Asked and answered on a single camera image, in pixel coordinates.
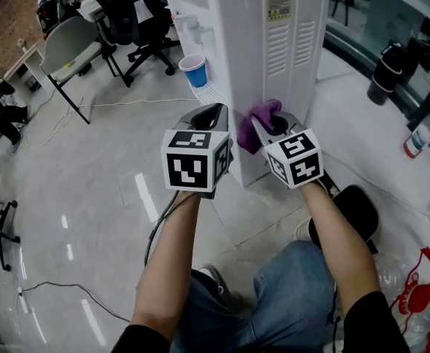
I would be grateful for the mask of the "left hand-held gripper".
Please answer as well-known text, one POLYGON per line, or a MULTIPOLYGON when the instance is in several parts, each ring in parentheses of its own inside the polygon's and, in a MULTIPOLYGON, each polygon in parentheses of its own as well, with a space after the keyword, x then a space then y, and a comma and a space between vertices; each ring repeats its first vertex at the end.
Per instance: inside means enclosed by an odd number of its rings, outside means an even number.
POLYGON ((166 130, 161 146, 166 188, 213 199, 232 162, 228 131, 229 108, 221 103, 197 107, 183 115, 175 128, 166 130))

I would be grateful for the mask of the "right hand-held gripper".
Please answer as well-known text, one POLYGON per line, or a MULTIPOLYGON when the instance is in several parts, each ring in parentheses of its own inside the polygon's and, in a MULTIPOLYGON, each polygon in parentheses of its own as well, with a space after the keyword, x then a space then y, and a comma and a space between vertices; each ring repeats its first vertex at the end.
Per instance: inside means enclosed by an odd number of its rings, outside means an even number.
POLYGON ((273 142, 270 117, 252 115, 251 123, 264 147, 271 173, 289 189, 318 181, 325 175, 323 153, 314 132, 291 113, 277 111, 282 133, 295 133, 273 142))

